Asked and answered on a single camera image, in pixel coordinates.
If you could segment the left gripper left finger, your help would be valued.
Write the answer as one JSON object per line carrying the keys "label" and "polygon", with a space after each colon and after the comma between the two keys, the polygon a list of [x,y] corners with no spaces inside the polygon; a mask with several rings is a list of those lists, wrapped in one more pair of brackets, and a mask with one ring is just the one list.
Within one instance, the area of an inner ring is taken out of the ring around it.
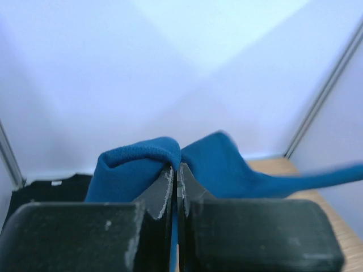
{"label": "left gripper left finger", "polygon": [[174,172],[128,203],[32,202],[1,234],[2,271],[168,271]]}

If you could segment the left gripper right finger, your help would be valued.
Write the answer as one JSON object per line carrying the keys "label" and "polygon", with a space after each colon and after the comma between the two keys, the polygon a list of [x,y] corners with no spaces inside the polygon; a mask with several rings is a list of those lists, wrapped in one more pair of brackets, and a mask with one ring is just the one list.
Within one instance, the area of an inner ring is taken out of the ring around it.
{"label": "left gripper right finger", "polygon": [[180,271],[342,271],[332,225],[307,199],[216,198],[181,164]]}

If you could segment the blue printed t-shirt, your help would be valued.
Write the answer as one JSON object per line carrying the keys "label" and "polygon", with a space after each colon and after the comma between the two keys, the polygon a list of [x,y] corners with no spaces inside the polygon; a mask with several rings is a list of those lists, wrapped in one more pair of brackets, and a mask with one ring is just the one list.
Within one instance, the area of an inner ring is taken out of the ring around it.
{"label": "blue printed t-shirt", "polygon": [[185,148],[160,137],[102,153],[88,188],[87,202],[130,202],[144,192],[166,164],[188,164],[197,181],[217,197],[284,198],[295,192],[362,180],[362,164],[302,177],[268,176],[252,170],[223,132]]}

